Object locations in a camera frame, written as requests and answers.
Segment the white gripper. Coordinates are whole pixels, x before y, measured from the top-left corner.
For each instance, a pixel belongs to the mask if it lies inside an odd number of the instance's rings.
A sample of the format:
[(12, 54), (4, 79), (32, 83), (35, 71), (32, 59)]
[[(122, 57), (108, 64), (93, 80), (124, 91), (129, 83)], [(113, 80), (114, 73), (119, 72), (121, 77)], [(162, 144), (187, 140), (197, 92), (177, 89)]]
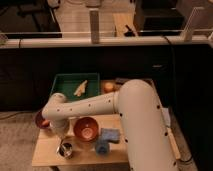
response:
[(64, 139), (69, 131), (70, 123), (68, 119), (51, 121), (50, 127), (59, 138)]

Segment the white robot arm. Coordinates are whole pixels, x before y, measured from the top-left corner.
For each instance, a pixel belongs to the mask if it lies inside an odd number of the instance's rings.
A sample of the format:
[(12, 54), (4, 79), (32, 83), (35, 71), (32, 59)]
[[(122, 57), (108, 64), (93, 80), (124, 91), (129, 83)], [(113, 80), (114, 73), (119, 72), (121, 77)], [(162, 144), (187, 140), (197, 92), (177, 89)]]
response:
[(64, 132), (69, 117), (118, 114), (131, 171), (178, 171), (159, 97), (147, 82), (133, 79), (115, 92), (74, 102), (65, 99), (54, 93), (42, 109), (53, 128)]

